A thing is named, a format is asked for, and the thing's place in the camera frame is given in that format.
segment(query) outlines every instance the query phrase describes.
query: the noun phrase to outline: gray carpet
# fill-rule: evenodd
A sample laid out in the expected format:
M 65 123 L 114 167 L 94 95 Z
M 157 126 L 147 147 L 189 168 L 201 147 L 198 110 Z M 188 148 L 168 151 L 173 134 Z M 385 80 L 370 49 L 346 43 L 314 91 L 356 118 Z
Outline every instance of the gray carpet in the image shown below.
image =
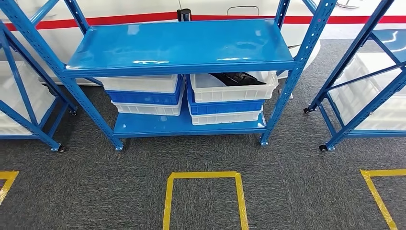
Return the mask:
M 128 139 L 116 152 L 81 109 L 56 132 L 66 153 L 36 140 L 0 141 L 0 170 L 20 170 L 0 206 L 0 229 L 161 229 L 168 176 L 193 171 L 241 173 L 251 229 L 387 229 L 359 169 L 406 168 L 405 140 L 348 139 L 321 153 L 329 138 L 322 116 L 302 114 L 349 44 L 322 41 L 268 147 L 258 135 L 162 137 Z M 367 43 L 363 51 L 379 49 Z M 113 125 L 109 97 L 83 89 Z M 406 229 L 405 178 L 373 179 L 399 229 Z M 234 180 L 176 179 L 170 223 L 173 230 L 240 229 Z

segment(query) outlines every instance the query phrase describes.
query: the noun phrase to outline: yellow floor tape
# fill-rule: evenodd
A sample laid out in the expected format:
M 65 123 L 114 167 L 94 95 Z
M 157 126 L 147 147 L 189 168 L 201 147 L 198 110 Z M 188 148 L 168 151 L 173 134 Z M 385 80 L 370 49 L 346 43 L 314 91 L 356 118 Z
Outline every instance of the yellow floor tape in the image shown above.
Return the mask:
M 0 205 L 9 192 L 12 183 L 18 175 L 18 171 L 2 171 L 0 172 L 0 180 L 6 180 L 0 190 Z
M 383 218 L 385 218 L 386 223 L 389 226 L 390 230 L 397 230 L 396 224 L 393 221 L 391 214 L 389 214 L 388 209 L 386 208 L 385 204 L 381 196 L 376 190 L 375 185 L 372 182 L 371 177 L 376 176 L 406 176 L 406 169 L 389 169 L 389 170 L 360 170 L 362 176 L 364 177 L 365 182 L 369 190 L 372 193 L 373 198 L 375 199 L 376 204 L 378 205 L 379 209 L 382 212 Z
M 235 171 L 227 172 L 173 172 L 168 177 L 165 196 L 165 209 L 163 218 L 163 230 L 169 230 L 170 207 L 172 204 L 173 180 L 174 179 L 204 179 L 204 178 L 235 178 L 237 188 L 238 209 L 240 213 L 241 229 L 248 230 L 247 211 L 245 208 L 244 190 L 242 187 L 241 174 Z

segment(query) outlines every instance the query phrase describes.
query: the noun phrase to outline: white plastic crate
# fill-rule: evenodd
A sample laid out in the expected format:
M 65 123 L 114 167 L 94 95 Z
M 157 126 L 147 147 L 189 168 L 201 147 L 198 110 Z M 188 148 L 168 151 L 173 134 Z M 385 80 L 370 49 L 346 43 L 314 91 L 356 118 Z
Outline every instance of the white plastic crate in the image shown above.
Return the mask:
M 179 102 L 177 105 L 116 103 L 113 101 L 112 103 L 117 107 L 119 113 L 179 116 L 180 110 L 182 108 L 182 98 L 184 91 L 185 91 L 185 81 L 183 81 L 182 83 Z
M 16 65 L 37 122 L 40 123 L 54 102 L 55 96 L 39 82 L 37 73 L 25 62 L 16 62 Z M 30 120 L 8 62 L 0 62 L 0 99 L 24 118 Z M 31 132 L 0 111 L 0 135 L 31 135 Z
M 51 107 L 55 100 L 55 96 L 52 95 L 47 89 L 42 93 L 38 93 L 38 98 L 32 101 L 32 107 L 37 118 L 37 122 L 41 123 L 45 113 Z M 18 105 L 25 108 L 23 101 Z M 25 111 L 21 114 L 28 121 L 30 117 L 28 112 Z M 15 122 L 13 119 L 5 115 L 0 111 L 0 135 L 31 135 L 32 133 L 25 129 L 23 126 Z
M 395 63 L 386 53 L 357 53 L 346 67 L 336 84 L 384 69 Z M 368 79 L 330 91 L 340 117 L 346 125 L 398 74 L 395 69 Z M 406 89 L 395 93 L 371 113 L 356 129 L 406 130 Z
M 269 99 L 278 86 L 275 71 L 247 72 L 266 85 L 226 86 L 216 77 L 191 74 L 194 99 L 197 103 Z
M 18 123 L 15 123 L 15 126 L 11 127 L 1 127 L 0 128 L 0 135 L 19 135 L 19 136 L 29 136 L 32 135 L 30 131 L 28 131 L 26 128 L 21 126 Z
M 105 90 L 174 93 L 178 75 L 97 78 Z
M 192 124 L 194 126 L 220 124 L 220 123 L 244 122 L 244 121 L 256 121 L 256 120 L 258 120 L 258 115 L 262 112 L 262 110 L 263 110 L 263 108 L 259 111 L 249 111 L 249 112 L 192 115 L 190 112 L 190 106 L 189 106 L 189 113 L 192 117 Z

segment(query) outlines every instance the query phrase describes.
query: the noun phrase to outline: shelving unit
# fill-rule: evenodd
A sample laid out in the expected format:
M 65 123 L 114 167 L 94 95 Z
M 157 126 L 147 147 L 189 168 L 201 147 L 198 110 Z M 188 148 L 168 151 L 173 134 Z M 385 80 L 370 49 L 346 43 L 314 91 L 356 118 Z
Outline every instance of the shelving unit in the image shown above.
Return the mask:
M 49 145 L 52 151 L 65 151 L 65 147 L 62 146 L 60 143 L 56 142 L 52 139 L 56 128 L 59 125 L 65 111 L 69 109 L 69 112 L 72 115 L 76 114 L 77 107 L 63 94 L 60 88 L 51 80 L 48 74 L 45 72 L 44 69 L 35 61 L 35 59 L 31 56 L 31 54 L 22 46 L 22 44 L 16 39 L 16 37 L 6 28 L 6 26 L 0 22 L 0 43 L 1 47 L 4 49 L 4 53 L 7 57 L 7 61 L 10 65 L 12 70 L 15 82 L 18 86 L 18 90 L 22 96 L 25 108 L 28 112 L 30 120 L 24 118 L 21 114 L 17 111 L 13 110 L 10 106 L 8 106 L 4 101 L 0 100 L 0 111 L 5 113 L 8 117 L 19 123 L 21 126 L 26 128 L 30 131 L 31 135 L 0 135 L 0 139 L 39 139 Z M 55 100 L 50 106 L 50 108 L 45 113 L 44 117 L 41 119 L 41 122 L 37 121 L 35 117 L 35 112 L 32 107 L 32 102 L 30 101 L 24 83 L 22 81 L 21 75 L 17 69 L 14 57 L 12 55 L 12 51 L 10 47 L 18 52 L 25 61 L 41 76 L 44 81 L 46 82 L 48 88 L 50 89 L 51 93 L 55 96 Z M 45 123 L 48 121 L 51 113 L 54 111 L 55 106 L 57 104 L 61 104 L 61 109 L 59 110 L 59 114 L 57 115 L 55 121 L 51 128 L 45 132 L 43 131 Z
M 190 22 L 189 16 L 174 23 L 89 26 L 77 2 L 65 0 L 84 34 L 67 65 L 56 57 L 13 0 L 0 1 L 0 7 L 115 149 L 122 150 L 119 138 L 168 135 L 261 133 L 261 145 L 268 145 L 268 138 L 337 0 L 321 0 L 318 7 L 312 0 L 304 0 L 314 17 L 296 57 L 291 56 L 280 32 L 289 2 L 280 1 L 275 19 Z M 184 103 L 180 116 L 119 114 L 113 130 L 75 82 L 75 78 L 262 70 L 289 71 L 267 124 L 260 114 L 255 122 L 193 126 Z
M 344 138 L 380 138 L 380 137 L 406 137 L 406 130 L 359 130 L 355 129 L 361 124 L 372 112 L 386 102 L 393 94 L 403 89 L 406 85 L 406 29 L 388 29 L 374 30 L 376 24 L 384 16 L 388 8 L 394 0 L 382 0 L 374 13 L 371 15 L 367 23 L 364 25 L 361 32 L 355 38 L 344 57 L 335 67 L 323 87 L 320 89 L 309 107 L 304 109 L 305 113 L 316 110 L 318 107 L 326 121 L 327 127 L 332 135 L 332 138 L 319 148 L 322 151 L 333 150 L 334 146 Z M 382 50 L 395 62 L 393 66 L 384 68 L 379 71 L 352 79 L 348 82 L 335 85 L 335 81 L 340 77 L 344 68 L 351 62 L 358 49 L 365 43 L 366 40 L 374 40 Z M 347 124 L 344 124 L 337 106 L 330 96 L 329 91 L 361 81 L 381 73 L 385 73 L 394 69 L 401 69 L 401 72 L 391 81 L 384 89 L 382 89 L 375 98 L 373 98 L 358 114 L 356 114 Z M 327 99 L 340 123 L 340 130 L 336 130 L 331 123 L 322 101 Z

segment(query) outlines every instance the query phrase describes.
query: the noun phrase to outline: stacked crates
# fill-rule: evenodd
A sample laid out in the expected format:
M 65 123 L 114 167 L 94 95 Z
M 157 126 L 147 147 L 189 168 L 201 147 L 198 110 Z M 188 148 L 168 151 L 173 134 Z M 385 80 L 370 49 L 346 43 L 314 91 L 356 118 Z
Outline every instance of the stacked crates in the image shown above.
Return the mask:
M 182 75 L 98 78 L 119 113 L 179 116 Z
M 40 83 L 38 74 L 23 61 L 16 61 L 37 122 L 40 124 L 55 100 L 48 88 Z M 30 121 L 23 98 L 7 61 L 0 62 L 0 100 Z M 0 111 L 0 135 L 32 135 L 30 131 Z
M 386 53 L 357 53 L 335 84 L 376 72 L 394 64 Z M 343 123 L 346 125 L 354 118 L 400 71 L 400 69 L 394 69 L 331 90 L 329 93 L 338 108 Z M 355 129 L 406 130 L 406 89 L 403 88 L 395 93 Z
M 248 72 L 264 85 L 225 86 L 211 74 L 191 74 L 187 97 L 193 125 L 255 121 L 278 85 L 273 71 Z

